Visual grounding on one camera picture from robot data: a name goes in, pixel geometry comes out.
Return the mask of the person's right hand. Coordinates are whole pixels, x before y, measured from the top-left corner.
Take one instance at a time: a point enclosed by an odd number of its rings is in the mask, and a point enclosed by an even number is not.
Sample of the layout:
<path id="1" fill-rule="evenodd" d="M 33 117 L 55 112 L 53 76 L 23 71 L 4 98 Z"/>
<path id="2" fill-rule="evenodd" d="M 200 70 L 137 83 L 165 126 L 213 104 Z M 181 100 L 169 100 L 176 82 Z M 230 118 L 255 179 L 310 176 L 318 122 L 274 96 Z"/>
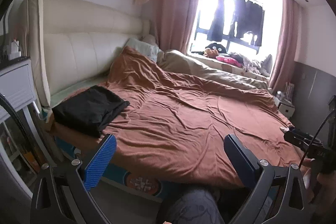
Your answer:
<path id="1" fill-rule="evenodd" d="M 322 163 L 317 159 L 305 158 L 303 159 L 302 166 L 307 168 L 303 175 L 303 183 L 307 190 L 307 199 L 310 202 L 314 198 L 314 188 L 317 184 L 317 177 L 321 170 Z"/>

